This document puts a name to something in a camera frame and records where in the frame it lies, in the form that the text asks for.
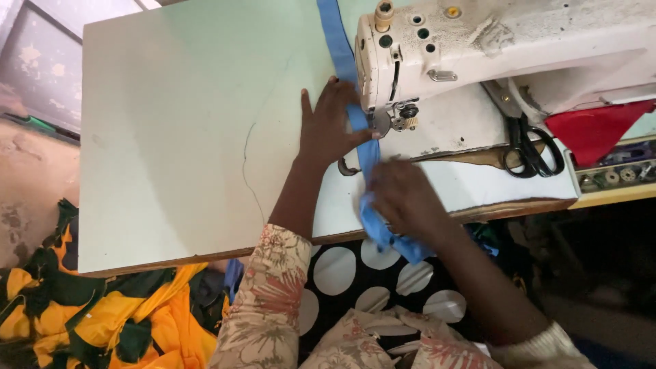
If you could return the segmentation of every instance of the red fabric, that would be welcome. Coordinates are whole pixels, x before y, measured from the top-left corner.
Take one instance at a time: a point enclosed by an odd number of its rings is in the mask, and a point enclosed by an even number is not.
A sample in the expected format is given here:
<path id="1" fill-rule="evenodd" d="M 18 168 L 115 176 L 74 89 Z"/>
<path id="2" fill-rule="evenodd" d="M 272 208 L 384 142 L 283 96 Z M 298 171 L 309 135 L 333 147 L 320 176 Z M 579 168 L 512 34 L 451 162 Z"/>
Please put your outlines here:
<path id="1" fill-rule="evenodd" d="M 578 110 L 548 117 L 544 122 L 567 146 L 579 166 L 590 166 L 608 154 L 643 114 L 654 109 L 656 100 Z"/>

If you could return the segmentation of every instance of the floral shirt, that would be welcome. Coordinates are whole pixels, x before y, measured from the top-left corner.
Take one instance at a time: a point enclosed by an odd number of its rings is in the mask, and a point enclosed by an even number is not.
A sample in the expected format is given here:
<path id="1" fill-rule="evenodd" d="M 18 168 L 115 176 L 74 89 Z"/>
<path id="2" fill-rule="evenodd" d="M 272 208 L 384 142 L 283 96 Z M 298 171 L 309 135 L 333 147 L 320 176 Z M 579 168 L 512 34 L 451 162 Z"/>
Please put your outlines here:
<path id="1" fill-rule="evenodd" d="M 287 229 L 266 225 L 229 315 L 218 333 L 210 368 L 296 368 L 298 308 L 310 264 L 311 245 Z M 533 339 L 483 354 L 446 323 L 396 306 L 379 313 L 349 310 L 317 344 L 303 368 L 394 368 L 377 343 L 381 326 L 421 331 L 404 345 L 412 369 L 593 368 L 559 325 Z"/>

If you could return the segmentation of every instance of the scissors blade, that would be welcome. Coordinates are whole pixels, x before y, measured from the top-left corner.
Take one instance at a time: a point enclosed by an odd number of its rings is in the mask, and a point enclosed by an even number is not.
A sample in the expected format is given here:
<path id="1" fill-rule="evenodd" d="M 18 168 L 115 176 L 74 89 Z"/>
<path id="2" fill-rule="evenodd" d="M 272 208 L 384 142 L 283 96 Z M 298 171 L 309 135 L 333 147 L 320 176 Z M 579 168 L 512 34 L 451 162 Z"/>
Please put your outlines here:
<path id="1" fill-rule="evenodd" d="M 508 87 L 501 87 L 499 82 L 491 79 L 481 82 L 490 99 L 495 103 L 497 108 L 507 117 L 520 118 L 523 114 L 522 108 L 512 97 Z"/>

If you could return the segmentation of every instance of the scissors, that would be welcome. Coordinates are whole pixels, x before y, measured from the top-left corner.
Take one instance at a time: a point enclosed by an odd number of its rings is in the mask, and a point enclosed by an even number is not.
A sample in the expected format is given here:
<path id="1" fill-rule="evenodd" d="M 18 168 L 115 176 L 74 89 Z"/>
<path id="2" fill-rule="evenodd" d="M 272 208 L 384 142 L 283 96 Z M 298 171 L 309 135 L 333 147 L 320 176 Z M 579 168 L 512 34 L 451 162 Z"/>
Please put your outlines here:
<path id="1" fill-rule="evenodd" d="M 507 87 L 501 87 L 498 82 L 484 81 L 481 82 L 483 88 L 487 91 L 492 101 L 497 105 L 504 117 L 506 127 L 508 128 L 508 137 L 510 145 L 503 153 L 502 162 L 506 171 L 511 176 L 517 178 L 532 178 L 536 175 L 541 177 L 551 177 L 559 174 L 565 169 L 565 160 L 554 140 L 538 127 L 529 125 L 526 114 L 522 111 L 520 105 L 515 101 Z M 533 132 L 544 142 L 545 148 L 551 151 L 556 162 L 556 168 L 551 169 L 540 156 L 540 152 L 535 148 L 528 136 L 528 132 Z M 514 152 L 519 157 L 524 169 L 522 171 L 513 171 L 508 166 L 508 155 Z"/>

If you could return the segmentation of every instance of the blue fabric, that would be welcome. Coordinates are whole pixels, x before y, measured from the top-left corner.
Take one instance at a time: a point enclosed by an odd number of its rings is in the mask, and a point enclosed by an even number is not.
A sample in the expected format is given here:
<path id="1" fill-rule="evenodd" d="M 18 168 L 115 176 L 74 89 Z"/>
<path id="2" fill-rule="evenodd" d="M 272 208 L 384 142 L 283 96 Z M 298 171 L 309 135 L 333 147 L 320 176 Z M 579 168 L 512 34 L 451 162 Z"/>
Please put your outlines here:
<path id="1" fill-rule="evenodd" d="M 348 43 L 342 16 L 339 13 L 337 0 L 317 0 L 319 16 L 323 34 L 328 44 L 330 56 L 335 65 L 337 77 L 342 81 L 351 81 L 358 86 L 358 70 L 353 50 Z M 358 105 L 350 104 L 346 107 L 348 119 L 351 121 L 353 131 L 369 128 L 365 112 Z M 371 179 L 371 170 L 380 160 L 380 148 L 377 140 L 368 141 L 358 146 L 358 160 L 365 181 Z M 391 233 L 380 215 L 371 208 L 373 194 L 366 192 L 360 199 L 360 221 L 369 237 L 378 245 L 380 252 L 393 246 L 410 264 L 418 262 L 433 255 L 428 249 L 422 247 L 418 242 L 408 238 L 396 236 Z"/>
<path id="2" fill-rule="evenodd" d="M 226 278 L 223 280 L 223 286 L 228 287 L 230 290 L 229 300 L 232 304 L 235 301 L 235 295 L 237 294 L 237 289 L 240 280 L 239 277 L 244 271 L 244 264 L 237 259 L 228 260 L 228 266 L 226 267 Z"/>

